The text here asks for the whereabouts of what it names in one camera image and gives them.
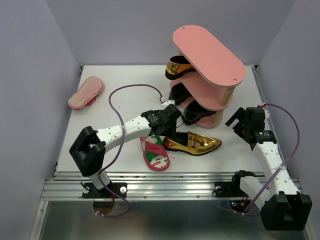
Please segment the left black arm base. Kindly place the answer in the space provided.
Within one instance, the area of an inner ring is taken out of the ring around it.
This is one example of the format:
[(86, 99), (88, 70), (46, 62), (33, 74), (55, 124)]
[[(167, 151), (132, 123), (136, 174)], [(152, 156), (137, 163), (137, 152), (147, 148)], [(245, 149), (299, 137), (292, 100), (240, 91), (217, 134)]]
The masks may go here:
[[(112, 195), (104, 187), (102, 189), (97, 189), (92, 182), (80, 182), (82, 186), (82, 198), (83, 199), (111, 199), (119, 197)], [(115, 194), (121, 196), (122, 198), (127, 197), (128, 184), (126, 182), (112, 182), (110, 188)]]

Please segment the upturned pink sole sandal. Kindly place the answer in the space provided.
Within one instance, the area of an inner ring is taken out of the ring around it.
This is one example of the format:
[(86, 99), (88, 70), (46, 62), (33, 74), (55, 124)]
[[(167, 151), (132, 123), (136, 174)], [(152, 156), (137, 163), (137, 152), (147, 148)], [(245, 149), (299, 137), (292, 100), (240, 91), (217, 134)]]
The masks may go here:
[(104, 90), (103, 81), (96, 77), (88, 77), (80, 88), (69, 98), (68, 105), (73, 110), (80, 110), (90, 106), (96, 101), (96, 97)]

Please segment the gold metallic loafer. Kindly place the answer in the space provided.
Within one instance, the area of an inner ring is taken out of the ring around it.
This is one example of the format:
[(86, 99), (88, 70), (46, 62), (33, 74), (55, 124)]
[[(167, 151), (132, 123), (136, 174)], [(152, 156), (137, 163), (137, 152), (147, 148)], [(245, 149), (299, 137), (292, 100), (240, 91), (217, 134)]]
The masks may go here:
[(173, 81), (187, 73), (196, 71), (197, 70), (183, 55), (175, 55), (169, 59), (169, 62), (166, 65), (165, 77)]
[(217, 138), (196, 134), (193, 132), (176, 132), (173, 136), (166, 136), (163, 139), (165, 150), (182, 152), (192, 156), (206, 155), (222, 145)]

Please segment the black patent loafer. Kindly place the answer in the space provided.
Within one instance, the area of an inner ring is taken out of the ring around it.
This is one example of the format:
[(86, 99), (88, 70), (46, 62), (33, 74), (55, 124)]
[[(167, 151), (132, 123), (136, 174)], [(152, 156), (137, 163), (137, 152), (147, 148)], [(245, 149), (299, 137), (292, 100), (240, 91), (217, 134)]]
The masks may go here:
[(177, 106), (183, 103), (190, 96), (191, 93), (183, 85), (183, 83), (178, 83), (171, 88), (168, 99), (175, 101), (175, 105)]
[(184, 124), (190, 126), (197, 123), (202, 118), (214, 115), (215, 113), (216, 111), (208, 110), (194, 100), (184, 109), (181, 118)]

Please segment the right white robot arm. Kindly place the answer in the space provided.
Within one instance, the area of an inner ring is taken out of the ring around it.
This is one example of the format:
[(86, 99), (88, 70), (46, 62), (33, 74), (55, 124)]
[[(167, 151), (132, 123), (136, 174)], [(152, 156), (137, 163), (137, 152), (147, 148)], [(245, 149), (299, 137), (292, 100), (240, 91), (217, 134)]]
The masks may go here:
[(249, 216), (253, 206), (259, 209), (264, 228), (268, 231), (302, 231), (307, 223), (312, 200), (293, 183), (287, 169), (287, 160), (282, 160), (277, 139), (271, 130), (265, 129), (266, 105), (240, 107), (225, 123), (238, 123), (233, 131), (246, 143), (256, 156), (267, 181), (261, 184), (250, 171), (235, 172), (230, 190), (235, 195), (244, 194), (249, 204), (232, 205), (233, 211)]

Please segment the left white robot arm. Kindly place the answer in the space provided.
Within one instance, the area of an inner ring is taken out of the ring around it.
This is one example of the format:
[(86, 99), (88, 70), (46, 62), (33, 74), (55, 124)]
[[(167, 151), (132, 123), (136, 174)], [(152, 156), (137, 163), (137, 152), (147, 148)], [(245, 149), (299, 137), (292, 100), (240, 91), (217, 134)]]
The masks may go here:
[(100, 197), (111, 193), (111, 180), (103, 170), (105, 154), (124, 143), (151, 135), (171, 136), (176, 133), (176, 121), (182, 112), (169, 103), (161, 110), (149, 110), (120, 125), (81, 130), (69, 149), (69, 154), (83, 177), (89, 178)]

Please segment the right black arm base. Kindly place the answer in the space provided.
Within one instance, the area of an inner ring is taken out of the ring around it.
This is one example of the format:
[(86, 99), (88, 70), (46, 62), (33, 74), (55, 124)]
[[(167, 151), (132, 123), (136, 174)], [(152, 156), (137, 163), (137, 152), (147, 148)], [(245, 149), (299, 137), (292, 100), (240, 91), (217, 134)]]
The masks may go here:
[(253, 172), (239, 170), (234, 173), (231, 181), (216, 181), (211, 195), (217, 198), (249, 197), (248, 193), (241, 188), (241, 184), (243, 188), (247, 188), (245, 184), (250, 185), (256, 182), (259, 181)]

